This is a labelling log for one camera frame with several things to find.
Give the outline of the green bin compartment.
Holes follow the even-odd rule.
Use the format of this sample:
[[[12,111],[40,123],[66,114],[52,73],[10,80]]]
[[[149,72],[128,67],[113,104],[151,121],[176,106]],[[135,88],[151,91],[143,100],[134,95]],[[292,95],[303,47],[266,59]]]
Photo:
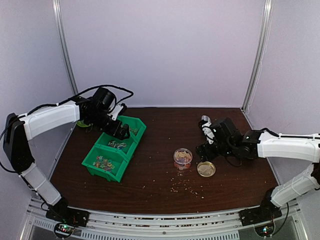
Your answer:
[[[117,150],[127,162],[133,158],[133,155],[138,147],[139,141],[130,136],[127,139],[117,139],[113,136],[102,133],[100,137],[95,142],[95,146],[101,147],[105,150]]]
[[[118,116],[117,119],[122,121],[123,124],[129,125],[130,135],[133,137],[136,143],[139,143],[147,129],[147,126],[143,123],[143,121],[137,117],[124,115]]]

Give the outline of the green bin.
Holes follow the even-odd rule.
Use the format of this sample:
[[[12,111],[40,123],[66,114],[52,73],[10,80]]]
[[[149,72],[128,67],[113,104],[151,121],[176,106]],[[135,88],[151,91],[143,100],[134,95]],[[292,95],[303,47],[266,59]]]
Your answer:
[[[120,150],[94,145],[81,164],[92,176],[120,183],[129,160]]]

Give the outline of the clear plastic jar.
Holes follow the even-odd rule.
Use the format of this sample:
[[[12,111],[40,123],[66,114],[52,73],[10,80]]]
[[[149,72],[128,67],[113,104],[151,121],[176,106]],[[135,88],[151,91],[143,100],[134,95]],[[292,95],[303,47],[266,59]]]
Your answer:
[[[193,154],[186,148],[179,148],[173,154],[174,166],[179,170],[187,170],[191,166]]]

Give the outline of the gold jar lid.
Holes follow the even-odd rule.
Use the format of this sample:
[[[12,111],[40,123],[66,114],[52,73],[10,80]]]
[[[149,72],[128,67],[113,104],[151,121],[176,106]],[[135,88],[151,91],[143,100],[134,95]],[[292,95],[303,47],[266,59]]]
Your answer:
[[[209,178],[216,173],[216,167],[210,161],[204,161],[197,164],[197,172],[200,176]]]

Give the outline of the metal scoop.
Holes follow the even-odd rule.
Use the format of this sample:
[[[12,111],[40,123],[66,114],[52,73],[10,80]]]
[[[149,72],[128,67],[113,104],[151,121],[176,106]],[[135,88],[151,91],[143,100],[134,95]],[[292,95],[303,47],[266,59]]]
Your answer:
[[[207,115],[202,115],[202,116],[201,116],[201,120],[202,120],[202,121],[205,121],[205,122],[209,122],[209,123],[211,122],[210,117],[207,116]]]

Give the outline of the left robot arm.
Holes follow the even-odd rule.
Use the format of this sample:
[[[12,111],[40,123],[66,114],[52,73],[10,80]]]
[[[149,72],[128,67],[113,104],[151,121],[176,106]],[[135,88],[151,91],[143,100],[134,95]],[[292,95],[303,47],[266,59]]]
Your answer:
[[[2,137],[3,150],[12,166],[11,173],[22,178],[61,222],[69,221],[72,211],[67,200],[35,163],[29,142],[47,131],[78,121],[93,125],[119,140],[129,138],[129,125],[118,120],[127,107],[117,104],[109,110],[109,103],[105,98],[73,97],[65,103],[42,106],[32,113],[11,113],[7,116]]]

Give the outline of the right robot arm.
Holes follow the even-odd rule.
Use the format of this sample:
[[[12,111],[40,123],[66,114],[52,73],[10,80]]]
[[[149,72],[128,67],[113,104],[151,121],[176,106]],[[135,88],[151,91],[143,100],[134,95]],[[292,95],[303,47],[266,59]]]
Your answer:
[[[198,123],[206,142],[196,147],[201,161],[222,156],[239,161],[258,158],[284,158],[309,161],[310,165],[291,180],[268,190],[256,210],[259,220],[268,220],[277,209],[310,190],[320,188],[320,135],[282,134],[268,128],[241,134],[229,117],[211,122],[203,116]]]

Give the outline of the yellow candies pile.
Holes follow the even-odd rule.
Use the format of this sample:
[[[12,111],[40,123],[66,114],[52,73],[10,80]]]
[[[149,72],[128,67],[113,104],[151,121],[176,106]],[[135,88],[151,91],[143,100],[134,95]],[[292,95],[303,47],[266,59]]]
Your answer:
[[[135,136],[139,133],[139,129],[138,128],[131,128],[130,127],[129,131],[130,131],[131,134],[133,134]]]

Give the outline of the lollipop candies pile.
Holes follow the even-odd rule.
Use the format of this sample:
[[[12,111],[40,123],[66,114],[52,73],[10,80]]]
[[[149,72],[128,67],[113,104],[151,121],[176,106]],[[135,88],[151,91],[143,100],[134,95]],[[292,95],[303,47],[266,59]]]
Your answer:
[[[116,140],[111,140],[108,142],[107,146],[118,150],[123,150],[127,147],[127,144],[125,142],[117,142]]]

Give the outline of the star candies pile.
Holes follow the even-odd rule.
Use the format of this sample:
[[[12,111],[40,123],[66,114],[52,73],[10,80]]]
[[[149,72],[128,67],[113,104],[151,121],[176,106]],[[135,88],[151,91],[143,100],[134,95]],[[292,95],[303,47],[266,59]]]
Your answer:
[[[112,172],[116,168],[111,159],[105,158],[102,155],[98,155],[92,165],[95,168],[102,169],[107,172]]]

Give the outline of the green bowl behind bins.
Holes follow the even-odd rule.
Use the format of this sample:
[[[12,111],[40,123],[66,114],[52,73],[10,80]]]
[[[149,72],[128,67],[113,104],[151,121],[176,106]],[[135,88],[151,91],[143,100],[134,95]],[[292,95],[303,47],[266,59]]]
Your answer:
[[[82,120],[77,121],[77,122],[76,122],[76,125],[77,125],[78,127],[80,127],[80,128],[88,128],[88,127],[91,126],[90,124],[84,123]]]

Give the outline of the right aluminium corner post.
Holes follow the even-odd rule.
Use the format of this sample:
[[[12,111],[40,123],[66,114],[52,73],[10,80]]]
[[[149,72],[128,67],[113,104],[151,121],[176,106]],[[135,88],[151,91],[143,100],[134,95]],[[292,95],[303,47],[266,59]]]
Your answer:
[[[250,108],[250,105],[252,104],[254,93],[256,91],[256,86],[257,86],[260,71],[262,68],[263,55],[266,50],[267,41],[269,37],[273,4],[274,4],[273,0],[264,1],[264,9],[263,9],[258,45],[257,45],[255,59],[253,62],[253,67],[252,67],[252,71],[249,79],[248,88],[247,88],[243,105],[242,105],[242,110],[244,113],[249,112],[249,108]]]

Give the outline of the aluminium corner post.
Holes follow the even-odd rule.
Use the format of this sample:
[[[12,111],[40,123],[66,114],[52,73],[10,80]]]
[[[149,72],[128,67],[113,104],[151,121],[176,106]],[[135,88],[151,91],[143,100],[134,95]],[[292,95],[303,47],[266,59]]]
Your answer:
[[[252,67],[252,71],[249,79],[248,88],[247,88],[243,105],[242,105],[242,110],[244,113],[249,112],[249,108],[250,108],[250,105],[252,104],[254,93],[256,91],[256,86],[257,86],[260,71],[262,68],[263,55],[266,50],[267,41],[269,37],[273,4],[274,4],[273,0],[264,1],[264,9],[263,9],[258,45],[257,45],[255,59],[253,62],[253,67]]]
[[[64,24],[63,24],[63,16],[61,11],[61,1],[53,0],[52,6],[53,6],[53,13],[56,21],[56,26],[57,26],[57,31],[58,31],[58,36],[60,40],[60,46],[62,50],[62,56],[63,56],[63,61],[64,61],[66,73],[67,73],[68,82],[71,86],[72,93],[76,95],[79,93],[79,90],[76,84],[74,71],[72,68],[70,54],[68,50],[67,39],[66,39]]]

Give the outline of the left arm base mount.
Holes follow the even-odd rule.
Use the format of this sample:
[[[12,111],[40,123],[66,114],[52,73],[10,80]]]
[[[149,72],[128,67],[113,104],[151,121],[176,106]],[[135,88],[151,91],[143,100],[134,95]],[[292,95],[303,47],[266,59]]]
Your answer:
[[[47,211],[45,217],[57,222],[66,223],[75,227],[86,227],[90,213],[85,210],[69,208],[66,216],[54,213],[52,210]]]

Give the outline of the aluminium front rail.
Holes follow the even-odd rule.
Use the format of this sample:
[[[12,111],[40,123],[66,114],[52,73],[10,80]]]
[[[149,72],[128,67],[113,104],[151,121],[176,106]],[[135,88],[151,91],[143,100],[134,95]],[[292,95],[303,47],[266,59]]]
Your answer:
[[[243,225],[240,209],[185,214],[133,214],[88,210],[85,227],[70,240],[262,240],[262,227],[274,224],[273,240],[307,240],[298,203],[282,207],[282,216],[269,222]]]

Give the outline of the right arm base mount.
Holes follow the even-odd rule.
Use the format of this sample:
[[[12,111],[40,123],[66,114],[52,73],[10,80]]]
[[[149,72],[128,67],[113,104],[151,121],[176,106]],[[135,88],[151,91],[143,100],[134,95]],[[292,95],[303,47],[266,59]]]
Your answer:
[[[256,225],[263,222],[271,222],[272,220],[282,216],[282,211],[277,208],[270,210],[261,207],[246,208],[239,212],[239,218],[242,226]]]

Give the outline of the left aluminium corner post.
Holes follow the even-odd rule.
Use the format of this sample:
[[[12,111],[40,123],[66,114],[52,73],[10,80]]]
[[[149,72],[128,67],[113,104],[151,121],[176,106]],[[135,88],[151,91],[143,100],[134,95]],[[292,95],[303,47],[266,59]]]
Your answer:
[[[57,26],[57,31],[58,31],[58,36],[60,40],[60,46],[62,50],[62,56],[63,56],[63,61],[64,61],[66,73],[67,73],[68,82],[71,86],[72,93],[76,95],[79,93],[79,90],[76,84],[74,71],[72,68],[70,54],[68,50],[67,39],[66,39],[64,24],[63,24],[63,16],[61,11],[61,1],[53,0],[52,6],[53,6],[53,13],[56,21],[56,26]]]

